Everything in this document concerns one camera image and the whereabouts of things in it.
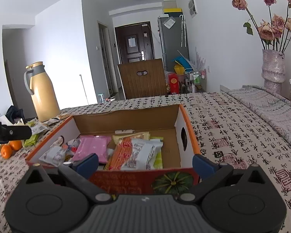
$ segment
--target thermos lid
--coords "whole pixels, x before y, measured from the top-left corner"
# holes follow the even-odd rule
[[[28,69],[28,68],[36,67],[38,65],[43,65],[43,62],[39,61],[39,62],[33,63],[33,64],[29,65],[29,66],[26,66],[26,68]]]

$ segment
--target box handle hole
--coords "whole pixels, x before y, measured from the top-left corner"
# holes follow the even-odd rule
[[[148,71],[146,70],[137,72],[138,76],[147,75],[147,74],[148,74]]]
[[[183,150],[185,151],[187,147],[187,136],[184,128],[181,130],[181,140],[183,144]]]

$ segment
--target blue plastic object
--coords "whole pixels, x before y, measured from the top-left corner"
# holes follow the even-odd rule
[[[175,59],[173,59],[172,61],[178,61],[181,65],[183,65],[183,67],[185,69],[187,69],[186,70],[187,72],[193,71],[191,65],[182,56],[178,56]]]
[[[210,177],[219,170],[219,166],[200,154],[193,157],[193,169],[203,179]]]
[[[89,179],[98,169],[99,159],[95,153],[88,155],[86,158],[73,163],[72,169],[85,179]]]

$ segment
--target patterned fabric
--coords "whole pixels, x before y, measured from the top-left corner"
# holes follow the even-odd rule
[[[291,146],[263,119],[225,93],[157,96],[65,109],[73,115],[183,104],[201,153],[216,163],[246,169],[259,164],[287,204],[280,233],[291,233]],[[9,160],[0,158],[0,232],[10,232],[4,218],[8,196],[28,169],[24,158],[33,147],[21,149]]]
[[[228,94],[263,118],[291,145],[291,101],[258,86],[244,86]]]

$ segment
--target thermos handle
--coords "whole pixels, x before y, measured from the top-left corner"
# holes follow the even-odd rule
[[[32,74],[33,70],[28,70],[24,73],[24,82],[25,82],[25,87],[28,90],[29,94],[34,95],[34,92],[30,89],[28,85],[28,80],[27,80],[27,74]]]

